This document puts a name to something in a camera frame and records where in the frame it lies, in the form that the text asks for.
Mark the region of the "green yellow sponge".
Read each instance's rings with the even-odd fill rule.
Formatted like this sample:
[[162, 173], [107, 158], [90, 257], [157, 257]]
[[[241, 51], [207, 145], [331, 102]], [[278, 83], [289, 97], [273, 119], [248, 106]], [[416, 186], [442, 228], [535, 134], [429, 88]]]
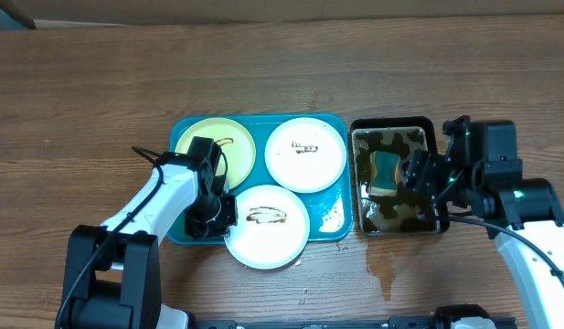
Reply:
[[370, 155], [370, 162], [368, 193], [371, 196], [395, 196], [398, 191], [399, 156], [375, 151]]

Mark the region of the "white plate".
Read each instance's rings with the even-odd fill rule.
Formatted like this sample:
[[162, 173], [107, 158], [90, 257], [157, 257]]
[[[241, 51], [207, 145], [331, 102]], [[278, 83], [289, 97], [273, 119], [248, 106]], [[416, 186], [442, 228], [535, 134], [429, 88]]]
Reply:
[[238, 221], [224, 238], [230, 254], [257, 270], [273, 270], [296, 259], [310, 235], [310, 218], [293, 192], [262, 185], [237, 198]]

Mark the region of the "yellow plate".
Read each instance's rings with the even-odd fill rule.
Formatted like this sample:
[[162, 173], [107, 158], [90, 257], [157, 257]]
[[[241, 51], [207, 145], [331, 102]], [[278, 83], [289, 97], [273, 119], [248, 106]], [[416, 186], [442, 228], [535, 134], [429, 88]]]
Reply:
[[175, 151], [185, 153], [193, 137], [212, 139], [226, 155], [228, 163], [221, 159], [217, 175], [228, 169], [229, 188], [239, 186], [250, 174], [256, 160], [256, 146], [249, 131], [240, 123], [227, 118], [208, 118], [192, 124], [179, 137]]

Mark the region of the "pink plate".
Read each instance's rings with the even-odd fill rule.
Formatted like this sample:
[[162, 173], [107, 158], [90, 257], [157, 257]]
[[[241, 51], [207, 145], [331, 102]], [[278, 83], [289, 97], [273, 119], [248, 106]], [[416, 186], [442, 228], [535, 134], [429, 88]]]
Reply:
[[280, 186], [296, 193], [316, 193], [343, 174], [346, 146], [330, 123], [299, 117], [273, 130], [264, 159], [269, 174]]

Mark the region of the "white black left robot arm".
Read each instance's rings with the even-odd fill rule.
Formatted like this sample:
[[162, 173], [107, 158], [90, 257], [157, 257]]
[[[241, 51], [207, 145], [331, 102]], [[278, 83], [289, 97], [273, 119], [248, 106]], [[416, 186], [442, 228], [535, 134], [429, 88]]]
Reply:
[[103, 224], [69, 236], [57, 328], [187, 328], [189, 314], [163, 302], [160, 244], [178, 218], [192, 239], [223, 237], [237, 222], [220, 147], [135, 151], [153, 165], [148, 182]]

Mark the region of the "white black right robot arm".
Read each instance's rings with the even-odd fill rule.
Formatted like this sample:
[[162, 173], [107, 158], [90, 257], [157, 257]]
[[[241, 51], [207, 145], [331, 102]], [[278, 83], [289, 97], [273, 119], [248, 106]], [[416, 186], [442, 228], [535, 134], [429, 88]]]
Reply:
[[552, 184], [525, 179], [513, 122], [442, 125], [445, 154], [417, 151], [404, 186], [431, 199], [435, 217], [484, 227], [508, 267], [532, 328], [564, 328], [564, 211]]

